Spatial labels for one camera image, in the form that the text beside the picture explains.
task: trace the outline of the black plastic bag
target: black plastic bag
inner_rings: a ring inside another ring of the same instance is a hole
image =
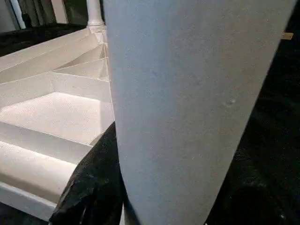
[[[119,225],[124,193],[113,123],[75,168],[50,224]]]

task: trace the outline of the white staircase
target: white staircase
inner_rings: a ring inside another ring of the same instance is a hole
[[[0,202],[51,216],[114,121],[105,32],[83,29],[0,58]]]

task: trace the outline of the curtain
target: curtain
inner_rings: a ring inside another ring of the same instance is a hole
[[[36,27],[56,22],[51,0],[18,1],[23,17],[30,19],[32,26]]]

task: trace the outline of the white pillar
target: white pillar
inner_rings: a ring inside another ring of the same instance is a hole
[[[101,17],[100,0],[86,0],[88,8],[88,27],[92,32],[105,29],[105,24]]]
[[[120,166],[142,225],[202,225],[294,0],[107,0]]]

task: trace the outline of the black fabric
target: black fabric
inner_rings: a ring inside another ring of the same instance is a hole
[[[119,225],[124,185],[113,123],[73,172],[52,225]]]
[[[300,2],[286,32],[208,225],[300,224]]]

